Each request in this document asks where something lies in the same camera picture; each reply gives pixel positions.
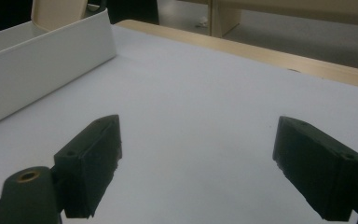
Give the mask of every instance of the wooden table edge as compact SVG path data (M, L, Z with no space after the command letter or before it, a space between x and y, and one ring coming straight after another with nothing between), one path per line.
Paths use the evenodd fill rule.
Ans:
M294 54L279 52L271 49L263 49L221 38L194 34L187 31L181 31L141 21L126 20L121 21L116 25L149 35L156 35L207 49L215 49L315 77L326 78L358 86L358 68L352 68L335 63L327 63Z

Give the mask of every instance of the gray floor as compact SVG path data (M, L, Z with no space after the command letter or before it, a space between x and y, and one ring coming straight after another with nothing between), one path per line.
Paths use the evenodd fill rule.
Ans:
M160 24L207 35L207 6L158 0ZM225 39L358 68L358 26L243 11Z

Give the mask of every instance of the white table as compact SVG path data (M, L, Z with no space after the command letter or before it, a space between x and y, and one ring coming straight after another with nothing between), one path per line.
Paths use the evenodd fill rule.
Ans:
M113 26L118 56L0 121L7 177L120 115L123 159L89 220L326 223L272 160L281 115L358 151L358 87ZM353 213L351 223L355 223Z

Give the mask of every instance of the white box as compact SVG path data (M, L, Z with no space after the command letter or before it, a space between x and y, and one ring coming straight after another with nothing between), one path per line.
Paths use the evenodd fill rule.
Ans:
M0 119L113 58L107 10L46 32L31 21L0 32Z

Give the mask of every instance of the white tabletop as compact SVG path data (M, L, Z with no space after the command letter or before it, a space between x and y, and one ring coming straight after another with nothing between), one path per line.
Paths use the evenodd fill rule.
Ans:
M96 217L64 223L327 223L272 160L281 115L358 151L358 87L114 26L118 56L0 121L7 177L120 115ZM351 223L355 223L353 213Z

